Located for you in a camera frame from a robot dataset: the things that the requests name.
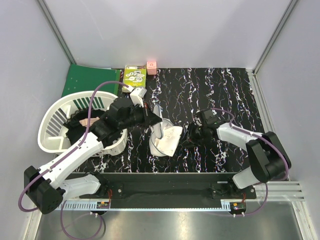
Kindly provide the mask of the white bra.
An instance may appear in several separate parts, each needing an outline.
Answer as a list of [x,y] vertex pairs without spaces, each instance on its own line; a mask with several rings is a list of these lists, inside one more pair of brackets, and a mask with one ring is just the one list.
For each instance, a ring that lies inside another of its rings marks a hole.
[[161,139],[155,139],[155,156],[172,157],[178,147],[183,128],[181,126],[170,126],[164,130]]

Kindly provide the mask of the white mesh laundry bag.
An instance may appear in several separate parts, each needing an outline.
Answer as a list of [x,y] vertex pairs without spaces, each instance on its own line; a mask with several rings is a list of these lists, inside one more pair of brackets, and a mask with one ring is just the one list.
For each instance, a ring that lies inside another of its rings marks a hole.
[[168,155],[165,154],[164,150],[158,149],[156,140],[162,140],[165,136],[165,129],[172,127],[173,123],[169,119],[163,118],[162,107],[159,104],[154,105],[153,113],[160,117],[162,121],[151,127],[149,138],[150,153],[155,157],[165,157]]

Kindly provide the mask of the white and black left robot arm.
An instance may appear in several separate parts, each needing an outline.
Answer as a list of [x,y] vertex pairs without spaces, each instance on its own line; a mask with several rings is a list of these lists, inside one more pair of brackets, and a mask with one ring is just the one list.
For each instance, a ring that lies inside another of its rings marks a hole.
[[100,173],[67,179],[88,158],[111,146],[122,130],[134,126],[150,128],[162,122],[147,103],[134,104],[129,98],[116,98],[84,135],[51,162],[24,171],[23,195],[27,195],[42,214],[54,211],[63,201],[83,195],[103,198],[109,181]]

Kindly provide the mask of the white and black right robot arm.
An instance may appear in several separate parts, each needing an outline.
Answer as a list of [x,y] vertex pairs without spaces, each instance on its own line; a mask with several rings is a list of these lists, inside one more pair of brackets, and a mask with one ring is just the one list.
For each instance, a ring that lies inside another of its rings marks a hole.
[[249,167],[236,173],[227,185],[228,195],[235,199],[249,186],[266,184],[279,176],[287,179],[292,164],[278,136],[272,131],[260,133],[238,127],[233,124],[234,119],[232,113],[223,109],[200,110],[188,125],[181,145],[200,147],[216,139],[246,151]]

